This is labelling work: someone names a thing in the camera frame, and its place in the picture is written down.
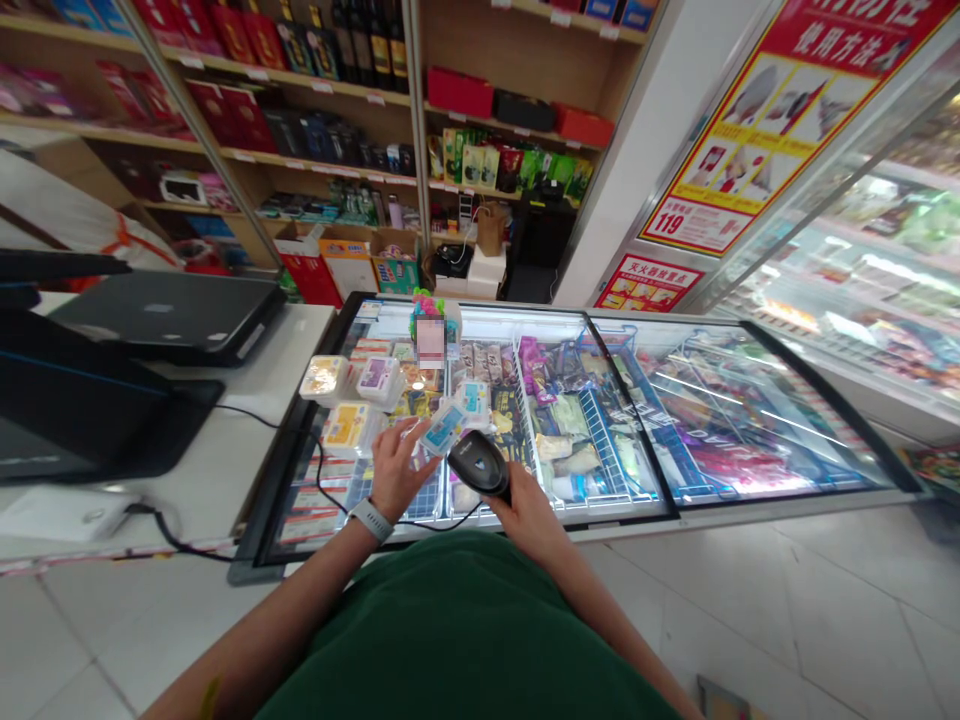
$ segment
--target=poster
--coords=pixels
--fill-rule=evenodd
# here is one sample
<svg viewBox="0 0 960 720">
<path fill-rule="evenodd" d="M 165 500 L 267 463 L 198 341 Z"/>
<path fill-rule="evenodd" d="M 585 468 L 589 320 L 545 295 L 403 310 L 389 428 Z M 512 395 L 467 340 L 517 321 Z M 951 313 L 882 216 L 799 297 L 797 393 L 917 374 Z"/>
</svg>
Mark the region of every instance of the poster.
<svg viewBox="0 0 960 720">
<path fill-rule="evenodd" d="M 670 312 L 702 277 L 697 270 L 624 255 L 594 307 Z"/>
<path fill-rule="evenodd" d="M 722 257 L 955 0 L 788 0 L 639 237 Z"/>
</svg>

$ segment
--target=laptop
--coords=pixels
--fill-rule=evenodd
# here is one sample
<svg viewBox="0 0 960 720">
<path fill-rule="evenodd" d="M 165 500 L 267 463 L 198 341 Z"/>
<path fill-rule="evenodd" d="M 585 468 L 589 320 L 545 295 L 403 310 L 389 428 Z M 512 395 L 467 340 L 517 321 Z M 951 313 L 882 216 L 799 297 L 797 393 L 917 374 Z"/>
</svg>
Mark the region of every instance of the laptop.
<svg viewBox="0 0 960 720">
<path fill-rule="evenodd" d="M 141 360 L 236 367 L 285 302 L 266 280 L 137 270 L 107 277 L 48 317 Z"/>
</svg>

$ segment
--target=green shirt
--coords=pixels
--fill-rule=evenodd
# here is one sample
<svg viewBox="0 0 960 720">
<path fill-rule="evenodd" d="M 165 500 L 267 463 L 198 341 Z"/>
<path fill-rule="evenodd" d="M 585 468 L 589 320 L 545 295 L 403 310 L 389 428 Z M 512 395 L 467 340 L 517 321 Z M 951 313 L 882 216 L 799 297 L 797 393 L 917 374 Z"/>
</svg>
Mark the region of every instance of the green shirt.
<svg viewBox="0 0 960 720">
<path fill-rule="evenodd" d="M 679 717 L 545 572 L 479 531 L 422 540 L 360 570 L 257 717 L 440 716 Z"/>
</svg>

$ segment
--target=barcode scanner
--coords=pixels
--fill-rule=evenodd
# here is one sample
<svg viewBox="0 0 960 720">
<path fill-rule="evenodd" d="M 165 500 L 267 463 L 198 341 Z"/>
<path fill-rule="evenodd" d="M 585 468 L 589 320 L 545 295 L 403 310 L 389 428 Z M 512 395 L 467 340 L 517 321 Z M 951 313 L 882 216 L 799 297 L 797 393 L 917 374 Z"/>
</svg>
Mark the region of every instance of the barcode scanner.
<svg viewBox="0 0 960 720">
<path fill-rule="evenodd" d="M 467 487 L 510 504 L 510 469 L 486 435 L 471 430 L 453 446 L 447 461 Z"/>
</svg>

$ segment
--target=wall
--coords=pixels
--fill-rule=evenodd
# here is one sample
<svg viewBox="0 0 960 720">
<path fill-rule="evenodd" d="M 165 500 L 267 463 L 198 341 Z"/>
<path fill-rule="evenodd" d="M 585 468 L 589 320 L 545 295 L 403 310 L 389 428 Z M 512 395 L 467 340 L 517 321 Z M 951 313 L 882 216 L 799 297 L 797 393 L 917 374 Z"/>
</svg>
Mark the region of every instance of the wall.
<svg viewBox="0 0 960 720">
<path fill-rule="evenodd" d="M 669 0 L 601 176 L 572 238 L 554 304 L 583 306 L 684 141 L 754 15 L 770 0 Z"/>
</svg>

